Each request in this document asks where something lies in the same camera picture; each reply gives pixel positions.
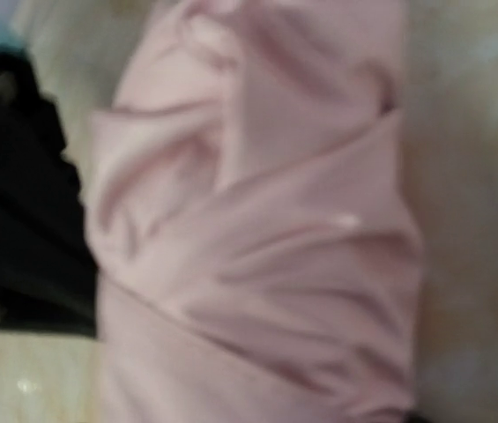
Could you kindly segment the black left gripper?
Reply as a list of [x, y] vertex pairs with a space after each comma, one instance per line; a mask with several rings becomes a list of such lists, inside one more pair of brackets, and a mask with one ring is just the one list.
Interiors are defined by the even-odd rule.
[[0, 48], [0, 331], [96, 335], [97, 265], [56, 105]]

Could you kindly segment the pink and black umbrella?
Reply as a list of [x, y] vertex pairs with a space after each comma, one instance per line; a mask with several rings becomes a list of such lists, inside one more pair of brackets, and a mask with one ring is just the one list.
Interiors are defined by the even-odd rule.
[[94, 118], [103, 422], [402, 422], [402, 1], [156, 9]]

